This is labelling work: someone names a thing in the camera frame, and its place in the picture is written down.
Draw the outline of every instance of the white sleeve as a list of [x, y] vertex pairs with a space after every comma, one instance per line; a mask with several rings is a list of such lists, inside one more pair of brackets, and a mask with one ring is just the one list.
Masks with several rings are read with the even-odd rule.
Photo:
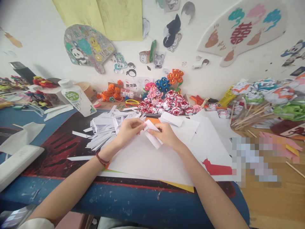
[[18, 229], [54, 229], [54, 225], [47, 219], [37, 218], [25, 221]]

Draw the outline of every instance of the hand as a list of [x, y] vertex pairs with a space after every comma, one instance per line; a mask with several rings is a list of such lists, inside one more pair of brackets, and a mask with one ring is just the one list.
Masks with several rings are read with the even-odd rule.
[[175, 149], [179, 145], [178, 143], [181, 143], [179, 138], [173, 132], [169, 123], [167, 123], [167, 122], [166, 123], [156, 123], [155, 127], [160, 129], [161, 132], [157, 132], [152, 129], [148, 129], [148, 132], [151, 135], [160, 139], [164, 144], [168, 145], [172, 149]]
[[122, 148], [140, 131], [146, 127], [146, 123], [138, 118], [125, 119], [121, 125], [120, 131], [115, 138], [117, 144]]

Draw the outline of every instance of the forearm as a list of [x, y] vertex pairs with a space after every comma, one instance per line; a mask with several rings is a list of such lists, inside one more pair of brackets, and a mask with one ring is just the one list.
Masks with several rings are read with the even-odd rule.
[[216, 229], [248, 228], [234, 204], [183, 143], [175, 151], [196, 187], [203, 208]]
[[[103, 160], [109, 161], [119, 150], [120, 147], [115, 141], [112, 141], [98, 155]], [[46, 218], [56, 226], [85, 194], [102, 168], [103, 165], [97, 157], [89, 160], [59, 184], [36, 208], [28, 220]]]

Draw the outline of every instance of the white wall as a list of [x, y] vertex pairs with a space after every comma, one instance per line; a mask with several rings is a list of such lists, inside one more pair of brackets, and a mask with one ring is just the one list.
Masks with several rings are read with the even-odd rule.
[[[238, 0], [192, 0], [196, 7], [195, 19], [190, 25], [182, 22], [183, 37], [174, 53], [163, 46], [163, 29], [174, 19], [176, 13], [180, 15], [186, 0], [182, 0], [179, 11], [166, 14], [155, 0], [143, 0], [143, 17], [151, 23], [148, 38], [144, 42], [116, 41], [113, 44], [119, 52], [123, 53], [127, 62], [133, 62], [136, 65], [137, 76], [159, 79], [163, 76], [162, 70], [153, 69], [151, 64], [152, 71], [148, 71], [146, 65], [139, 61], [139, 52], [149, 50], [151, 42], [156, 39], [157, 50], [166, 51], [164, 67], [179, 68], [185, 72], [182, 93], [220, 99], [229, 86], [238, 82], [240, 78], [251, 80], [266, 77], [291, 78], [289, 75], [304, 64], [298, 59], [295, 67], [281, 67], [285, 58], [280, 55], [300, 39], [305, 39], [305, 1], [283, 1], [288, 9], [286, 33], [270, 43], [241, 54], [229, 67], [219, 66], [221, 57], [198, 52], [196, 49], [211, 23]], [[103, 75], [98, 74], [93, 67], [72, 64], [63, 42], [66, 27], [51, 0], [2, 0], [0, 26], [23, 44], [23, 48], [13, 46], [0, 32], [1, 77], [16, 74], [8, 64], [13, 59], [4, 54], [11, 50], [16, 53], [20, 62], [44, 78], [57, 77], [72, 79], [75, 82], [88, 81], [98, 90], [105, 90], [109, 81], [131, 79], [126, 76], [126, 73], [115, 74], [114, 64], [110, 61], [104, 64], [106, 74]], [[210, 64], [206, 68], [192, 70], [191, 66], [197, 55], [209, 59]], [[186, 68], [181, 67], [183, 61], [188, 62]]]

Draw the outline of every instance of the plastic bottle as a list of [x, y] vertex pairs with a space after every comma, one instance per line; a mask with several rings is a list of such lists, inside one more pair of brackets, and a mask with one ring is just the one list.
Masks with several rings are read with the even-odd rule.
[[121, 89], [121, 96], [122, 97], [126, 97], [128, 96], [128, 98], [130, 99], [142, 99], [142, 94], [141, 92], [134, 92], [134, 91], [131, 91], [129, 89], [125, 89], [125, 88], [122, 88]]
[[61, 93], [84, 116], [96, 113], [96, 109], [82, 89], [73, 85], [70, 80], [61, 80], [58, 84], [63, 88]]

